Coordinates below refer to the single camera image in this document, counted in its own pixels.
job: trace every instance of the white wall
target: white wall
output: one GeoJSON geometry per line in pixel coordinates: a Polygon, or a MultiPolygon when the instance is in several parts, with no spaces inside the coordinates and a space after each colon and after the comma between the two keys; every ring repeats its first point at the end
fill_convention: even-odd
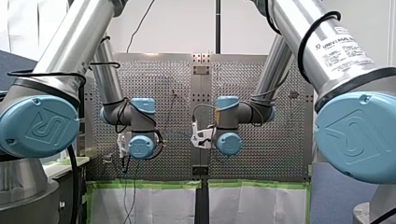
{"type": "Polygon", "coordinates": [[[0,50],[38,60],[66,10],[67,0],[0,0],[0,50]]]}
{"type": "MultiPolygon", "coordinates": [[[[129,1],[108,27],[113,49],[125,52],[151,0],[129,1]]],[[[246,0],[221,5],[221,53],[268,54],[274,32],[246,0]]],[[[134,37],[130,52],[192,53],[215,51],[214,0],[157,0],[134,37]]]]}

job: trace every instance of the black cable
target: black cable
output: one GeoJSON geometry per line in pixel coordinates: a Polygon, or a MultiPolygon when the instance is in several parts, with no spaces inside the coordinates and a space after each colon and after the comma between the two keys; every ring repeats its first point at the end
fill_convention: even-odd
{"type": "Polygon", "coordinates": [[[55,73],[33,73],[33,70],[21,70],[15,72],[7,73],[9,77],[79,77],[81,79],[80,86],[84,86],[87,83],[87,78],[79,73],[64,73],[64,72],[55,72],[55,73]]]}
{"type": "Polygon", "coordinates": [[[121,130],[119,130],[119,125],[121,125],[121,117],[122,117],[123,113],[125,112],[126,106],[129,104],[129,99],[127,97],[125,97],[123,100],[124,100],[124,105],[120,106],[119,111],[117,112],[116,125],[114,125],[116,133],[122,133],[128,127],[128,125],[124,125],[121,128],[121,130]]]}
{"type": "Polygon", "coordinates": [[[393,215],[396,214],[396,207],[392,208],[390,211],[388,211],[387,213],[385,213],[384,215],[378,217],[376,220],[374,220],[371,224],[379,224],[385,220],[387,220],[388,218],[392,217],[393,215]]]}
{"type": "Polygon", "coordinates": [[[327,20],[330,19],[337,19],[341,20],[341,13],[338,11],[330,11],[326,14],[324,14],[322,17],[317,19],[314,23],[312,23],[311,27],[309,27],[308,31],[305,33],[303,39],[301,40],[300,47],[298,48],[298,53],[297,53],[297,65],[298,69],[300,70],[300,74],[303,76],[306,82],[311,83],[309,81],[308,76],[306,75],[306,72],[304,70],[304,62],[303,62],[303,57],[304,57],[304,51],[306,47],[306,43],[309,40],[309,37],[318,29],[318,27],[327,20]]]}
{"type": "Polygon", "coordinates": [[[131,40],[129,41],[128,48],[126,49],[126,52],[127,52],[127,53],[129,53],[129,48],[130,48],[131,45],[132,45],[132,41],[134,40],[134,36],[135,36],[135,35],[137,34],[137,32],[139,31],[140,26],[142,25],[142,23],[143,23],[143,21],[145,20],[146,16],[149,14],[149,10],[151,9],[152,4],[153,4],[154,2],[155,2],[155,0],[152,0],[152,1],[151,1],[151,3],[150,3],[149,6],[148,6],[148,9],[146,10],[145,15],[143,16],[142,20],[139,22],[139,25],[137,26],[137,28],[136,28],[136,30],[134,31],[134,33],[131,35],[131,40]]]}
{"type": "MultiPolygon", "coordinates": [[[[125,157],[122,157],[122,172],[124,173],[124,179],[125,179],[125,186],[124,186],[124,198],[123,198],[123,203],[124,203],[124,210],[125,213],[128,214],[128,208],[126,207],[126,185],[128,183],[126,179],[126,175],[128,173],[128,167],[129,167],[129,162],[131,161],[131,156],[128,157],[128,161],[126,163],[125,169],[124,169],[124,159],[125,157]]],[[[128,216],[129,223],[132,224],[131,218],[128,216]]]]}
{"type": "Polygon", "coordinates": [[[142,112],[142,111],[141,111],[139,108],[137,108],[134,104],[130,103],[130,105],[131,105],[139,114],[143,115],[146,119],[151,120],[151,122],[154,123],[154,127],[157,126],[157,122],[156,122],[154,119],[152,119],[149,115],[147,115],[147,114],[145,114],[144,112],[142,112]]]}
{"type": "Polygon", "coordinates": [[[100,43],[102,44],[102,43],[105,42],[106,40],[110,40],[110,36],[109,36],[109,35],[103,37],[102,40],[100,41],[100,43]]]}
{"type": "Polygon", "coordinates": [[[74,153],[73,147],[70,145],[67,148],[67,152],[70,157],[70,163],[72,165],[72,175],[73,175],[73,205],[72,205],[72,216],[70,219],[71,224],[76,224],[78,218],[78,207],[79,207],[79,178],[78,178],[78,167],[76,155],[74,153]]]}
{"type": "Polygon", "coordinates": [[[123,224],[126,223],[126,220],[128,219],[129,215],[131,215],[132,210],[134,210],[134,202],[135,202],[135,200],[136,200],[136,179],[137,179],[137,173],[138,173],[138,171],[139,171],[139,166],[140,166],[140,162],[138,161],[138,162],[137,162],[137,165],[136,165],[136,170],[134,171],[134,198],[133,198],[133,202],[132,202],[131,209],[129,210],[129,212],[128,212],[128,214],[127,214],[127,217],[126,217],[125,220],[123,221],[123,224]]]}
{"type": "Polygon", "coordinates": [[[279,32],[279,30],[275,27],[275,25],[274,25],[274,21],[273,21],[273,19],[271,18],[271,16],[270,16],[270,7],[268,6],[268,0],[265,0],[265,13],[267,14],[266,15],[266,19],[267,19],[267,21],[268,21],[268,24],[270,25],[270,27],[273,29],[273,31],[275,32],[275,33],[277,33],[277,34],[279,34],[279,35],[281,35],[281,33],[279,32]]]}

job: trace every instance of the silver aluminum arm tube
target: silver aluminum arm tube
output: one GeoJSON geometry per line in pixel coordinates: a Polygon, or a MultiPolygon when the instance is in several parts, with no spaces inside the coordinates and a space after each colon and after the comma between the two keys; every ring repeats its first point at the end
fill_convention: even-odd
{"type": "MultiPolygon", "coordinates": [[[[252,1],[260,13],[266,16],[265,0],[252,1]]],[[[328,11],[318,0],[268,0],[267,2],[270,18],[297,58],[304,36],[328,11]]],[[[335,16],[330,16],[315,29],[303,51],[305,73],[318,93],[315,105],[317,112],[338,95],[354,91],[366,83],[383,77],[394,76],[394,68],[380,68],[366,56],[335,16]],[[343,45],[353,49],[350,50],[352,53],[347,56],[334,55],[335,51],[332,47],[341,48],[343,45]]]]}
{"type": "Polygon", "coordinates": [[[254,94],[250,97],[250,104],[261,112],[251,108],[247,104],[238,106],[238,118],[240,123],[261,123],[267,121],[273,110],[273,102],[279,92],[279,86],[285,80],[290,69],[292,52],[281,35],[277,35],[267,57],[262,75],[254,94]]]}
{"type": "MultiPolygon", "coordinates": [[[[93,57],[93,62],[114,62],[109,39],[103,38],[93,57]]],[[[117,68],[110,64],[96,64],[92,65],[92,70],[103,102],[103,110],[101,111],[102,119],[113,125],[116,125],[118,121],[123,125],[131,125],[133,108],[131,106],[125,106],[127,103],[124,100],[117,68]]]]}

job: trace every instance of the perforated metal panel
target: perforated metal panel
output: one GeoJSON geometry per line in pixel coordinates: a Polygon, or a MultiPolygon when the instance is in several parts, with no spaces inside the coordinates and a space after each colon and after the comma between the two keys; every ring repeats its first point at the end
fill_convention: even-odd
{"type": "MultiPolygon", "coordinates": [[[[158,159],[142,161],[137,177],[159,180],[192,179],[191,167],[201,161],[197,159],[199,154],[192,153],[197,149],[191,151],[191,105],[194,103],[191,101],[192,94],[211,90],[208,92],[210,104],[219,95],[238,95],[242,100],[247,100],[256,88],[265,58],[210,55],[208,67],[211,78],[210,81],[203,82],[202,79],[192,77],[197,76],[192,72],[192,67],[197,62],[193,61],[191,55],[116,55],[121,63],[119,73],[124,94],[130,98],[152,97],[156,100],[155,119],[168,140],[167,149],[158,159]]],[[[87,125],[92,126],[87,135],[92,138],[87,136],[86,144],[92,144],[97,154],[88,169],[88,178],[96,180],[120,177],[121,160],[118,158],[117,135],[113,126],[99,120],[102,103],[95,86],[92,87],[92,92],[88,92],[87,98],[87,111],[91,110],[91,113],[86,120],[87,125]],[[111,153],[112,161],[103,163],[102,158],[111,153]]],[[[312,100],[312,89],[306,85],[294,65],[276,101],[276,120],[261,128],[240,125],[244,148],[236,157],[225,158],[216,150],[211,150],[209,178],[304,181],[311,158],[312,100]],[[290,99],[290,91],[299,92],[299,97],[290,99]]],[[[212,113],[207,110],[204,112],[203,120],[213,119],[212,113]]],[[[135,167],[135,161],[131,160],[126,177],[134,177],[135,167]]]]}
{"type": "MultiPolygon", "coordinates": [[[[141,161],[138,177],[155,180],[191,179],[190,137],[190,55],[140,54],[116,55],[121,67],[120,83],[125,96],[152,97],[157,113],[155,119],[167,148],[153,161],[141,161]]],[[[89,168],[90,179],[109,179],[120,176],[121,160],[118,158],[117,134],[114,126],[99,120],[102,108],[99,92],[93,90],[93,136],[97,159],[89,168]],[[113,153],[113,162],[103,163],[102,158],[113,153]]],[[[128,178],[134,177],[136,162],[131,160],[128,178]]]]}
{"type": "MultiPolygon", "coordinates": [[[[213,56],[212,97],[238,95],[248,100],[263,69],[262,56],[213,56]]],[[[227,158],[210,155],[209,178],[248,178],[304,181],[308,176],[312,139],[313,90],[295,63],[276,100],[276,119],[260,128],[239,126],[243,149],[227,158]],[[290,98],[297,91],[298,98],[290,98]]]]}

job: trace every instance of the universal robots logo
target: universal robots logo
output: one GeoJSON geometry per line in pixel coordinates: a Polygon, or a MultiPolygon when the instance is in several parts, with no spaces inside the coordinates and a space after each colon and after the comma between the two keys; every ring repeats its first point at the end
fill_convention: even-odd
{"type": "Polygon", "coordinates": [[[57,146],[70,119],[46,108],[40,109],[26,134],[27,137],[57,146]]]}

